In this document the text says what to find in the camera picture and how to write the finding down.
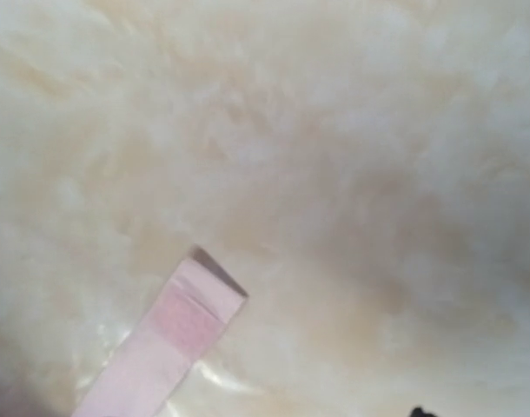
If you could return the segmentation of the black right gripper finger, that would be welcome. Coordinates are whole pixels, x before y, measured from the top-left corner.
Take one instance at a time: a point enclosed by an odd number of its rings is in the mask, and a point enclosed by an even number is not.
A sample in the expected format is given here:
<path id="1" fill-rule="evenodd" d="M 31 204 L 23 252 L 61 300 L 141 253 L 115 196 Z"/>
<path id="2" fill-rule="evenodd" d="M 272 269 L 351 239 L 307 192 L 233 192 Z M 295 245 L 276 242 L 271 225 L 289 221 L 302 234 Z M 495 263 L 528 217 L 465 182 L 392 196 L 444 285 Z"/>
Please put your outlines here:
<path id="1" fill-rule="evenodd" d="M 434 414 L 425 411 L 422 407 L 415 407 L 411 411 L 410 417 L 434 417 Z"/>

